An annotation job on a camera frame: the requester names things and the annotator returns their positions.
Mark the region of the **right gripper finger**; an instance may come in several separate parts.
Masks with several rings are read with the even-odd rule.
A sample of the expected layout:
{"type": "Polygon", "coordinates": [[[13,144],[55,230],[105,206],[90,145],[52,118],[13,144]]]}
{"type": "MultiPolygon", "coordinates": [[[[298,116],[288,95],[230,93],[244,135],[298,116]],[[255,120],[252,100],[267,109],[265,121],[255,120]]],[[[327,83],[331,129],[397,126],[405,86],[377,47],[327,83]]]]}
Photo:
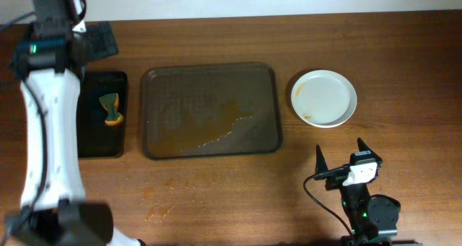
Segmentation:
{"type": "Polygon", "coordinates": [[[319,145],[315,148],[315,174],[320,175],[328,171],[326,160],[319,145]]]}
{"type": "Polygon", "coordinates": [[[357,145],[359,149],[357,156],[375,155],[375,152],[361,138],[357,139],[357,145]]]}

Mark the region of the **green and yellow sponge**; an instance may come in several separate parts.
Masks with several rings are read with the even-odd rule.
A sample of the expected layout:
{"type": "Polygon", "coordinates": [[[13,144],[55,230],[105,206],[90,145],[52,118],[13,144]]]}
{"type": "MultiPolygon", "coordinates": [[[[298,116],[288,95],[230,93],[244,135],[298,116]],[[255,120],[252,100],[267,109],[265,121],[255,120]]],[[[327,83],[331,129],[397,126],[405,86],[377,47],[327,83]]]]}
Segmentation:
{"type": "Polygon", "coordinates": [[[107,126],[117,126],[122,124],[123,115],[118,111],[120,99],[118,93],[110,93],[99,98],[103,109],[108,113],[105,124],[107,126]]]}

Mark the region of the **pale grey plate top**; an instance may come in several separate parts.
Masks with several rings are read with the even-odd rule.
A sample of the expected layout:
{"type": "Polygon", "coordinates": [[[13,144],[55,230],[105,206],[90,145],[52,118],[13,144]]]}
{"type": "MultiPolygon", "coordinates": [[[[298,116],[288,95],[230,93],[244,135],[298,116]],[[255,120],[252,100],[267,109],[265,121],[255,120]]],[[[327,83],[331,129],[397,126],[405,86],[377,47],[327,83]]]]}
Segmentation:
{"type": "Polygon", "coordinates": [[[304,73],[293,84],[289,98],[296,115],[318,128],[342,125],[357,108],[357,93],[352,83],[329,70],[304,73]]]}

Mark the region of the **white plate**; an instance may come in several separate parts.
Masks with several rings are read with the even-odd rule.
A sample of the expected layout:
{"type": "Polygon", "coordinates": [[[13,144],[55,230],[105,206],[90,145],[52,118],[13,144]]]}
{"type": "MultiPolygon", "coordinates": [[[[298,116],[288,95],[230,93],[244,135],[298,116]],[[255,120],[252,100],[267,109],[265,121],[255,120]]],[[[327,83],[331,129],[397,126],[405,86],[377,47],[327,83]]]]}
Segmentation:
{"type": "Polygon", "coordinates": [[[296,115],[317,128],[334,128],[347,122],[357,108],[357,97],[351,95],[305,96],[292,98],[296,115]]]}

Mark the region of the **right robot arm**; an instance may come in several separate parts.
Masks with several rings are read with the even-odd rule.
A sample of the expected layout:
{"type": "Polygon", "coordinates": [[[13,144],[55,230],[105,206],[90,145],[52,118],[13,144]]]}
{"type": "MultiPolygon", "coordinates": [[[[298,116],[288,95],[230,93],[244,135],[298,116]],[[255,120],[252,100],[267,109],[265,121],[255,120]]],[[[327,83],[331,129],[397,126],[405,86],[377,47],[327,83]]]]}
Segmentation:
{"type": "Polygon", "coordinates": [[[308,189],[310,180],[323,180],[327,191],[340,192],[347,221],[308,193],[315,203],[346,228],[348,235],[340,239],[340,245],[417,245],[412,240],[393,240],[398,234],[401,204],[389,196],[370,194],[367,185],[378,177],[383,160],[362,139],[357,139],[357,145],[359,151],[350,155],[349,163],[333,169],[328,168],[321,147],[317,146],[315,173],[304,180],[303,188],[308,189]]]}

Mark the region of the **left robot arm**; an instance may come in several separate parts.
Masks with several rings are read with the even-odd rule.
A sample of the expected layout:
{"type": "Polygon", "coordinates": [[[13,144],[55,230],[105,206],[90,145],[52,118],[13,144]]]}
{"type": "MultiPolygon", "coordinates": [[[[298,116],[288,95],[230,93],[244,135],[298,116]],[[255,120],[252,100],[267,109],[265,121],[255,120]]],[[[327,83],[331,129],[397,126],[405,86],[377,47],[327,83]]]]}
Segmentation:
{"type": "Polygon", "coordinates": [[[86,199],[79,170],[77,105],[85,66],[118,53],[110,25],[87,27],[86,0],[32,0],[10,69],[27,121],[27,172],[20,210],[4,238],[24,245],[140,245],[119,231],[110,207],[86,199]]]}

